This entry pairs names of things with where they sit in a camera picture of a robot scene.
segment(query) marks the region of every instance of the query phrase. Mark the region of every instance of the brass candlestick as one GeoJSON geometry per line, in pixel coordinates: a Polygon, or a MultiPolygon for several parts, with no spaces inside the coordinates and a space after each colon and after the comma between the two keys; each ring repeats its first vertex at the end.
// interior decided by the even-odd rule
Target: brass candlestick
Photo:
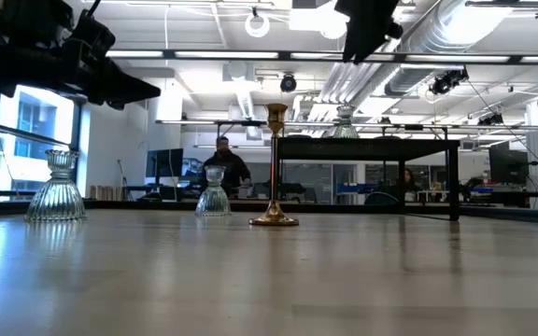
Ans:
{"type": "Polygon", "coordinates": [[[281,211],[277,189],[277,139],[279,138],[277,134],[284,127],[284,115],[287,109],[288,107],[283,104],[267,105],[267,125],[273,132],[271,135],[271,201],[267,211],[261,217],[248,221],[250,225],[294,226],[300,224],[298,219],[289,218],[281,211]]]}

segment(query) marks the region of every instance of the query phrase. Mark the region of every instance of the dark jacket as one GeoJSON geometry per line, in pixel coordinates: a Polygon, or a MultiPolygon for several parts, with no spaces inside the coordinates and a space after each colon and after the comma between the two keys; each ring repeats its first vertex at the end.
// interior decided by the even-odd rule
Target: dark jacket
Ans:
{"type": "Polygon", "coordinates": [[[209,165],[219,165],[225,167],[225,173],[223,174],[223,184],[228,184],[231,188],[240,186],[240,178],[250,178],[250,171],[242,159],[233,154],[231,150],[221,154],[221,156],[215,152],[215,154],[207,161],[205,161],[205,167],[209,165]]]}

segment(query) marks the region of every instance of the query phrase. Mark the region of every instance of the man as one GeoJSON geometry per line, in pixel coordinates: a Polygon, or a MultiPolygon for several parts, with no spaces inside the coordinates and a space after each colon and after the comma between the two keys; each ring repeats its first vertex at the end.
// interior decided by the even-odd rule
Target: man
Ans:
{"type": "Polygon", "coordinates": [[[205,161],[205,167],[209,165],[225,167],[223,183],[229,185],[230,188],[240,187],[240,179],[244,181],[245,185],[250,184],[250,171],[244,161],[232,153],[230,140],[225,136],[217,139],[217,151],[209,160],[205,161]]]}

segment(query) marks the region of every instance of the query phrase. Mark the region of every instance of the person in background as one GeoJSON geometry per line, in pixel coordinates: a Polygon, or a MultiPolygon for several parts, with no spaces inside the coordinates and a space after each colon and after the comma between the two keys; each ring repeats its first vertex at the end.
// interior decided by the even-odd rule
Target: person in background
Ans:
{"type": "Polygon", "coordinates": [[[417,192],[421,191],[421,188],[415,183],[415,176],[408,168],[404,170],[403,174],[403,198],[408,202],[414,202],[417,200],[417,192]]]}
{"type": "Polygon", "coordinates": [[[217,151],[207,161],[204,167],[209,165],[219,165],[225,167],[223,175],[223,184],[228,185],[230,189],[238,188],[242,184],[250,185],[250,171],[242,159],[233,154],[230,150],[230,140],[221,136],[217,139],[217,151]]]}

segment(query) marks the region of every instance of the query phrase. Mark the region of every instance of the black table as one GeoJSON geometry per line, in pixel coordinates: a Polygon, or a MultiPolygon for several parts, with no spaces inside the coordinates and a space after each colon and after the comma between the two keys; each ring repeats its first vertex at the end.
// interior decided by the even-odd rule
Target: black table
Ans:
{"type": "MultiPolygon", "coordinates": [[[[460,216],[458,178],[458,140],[403,140],[403,139],[333,139],[280,138],[278,159],[321,161],[397,161],[398,179],[404,181],[407,161],[431,154],[446,152],[447,185],[449,189],[449,219],[460,216]]],[[[399,194],[404,186],[398,183],[399,194]]],[[[405,212],[404,197],[399,197],[398,211],[405,212]]]]}

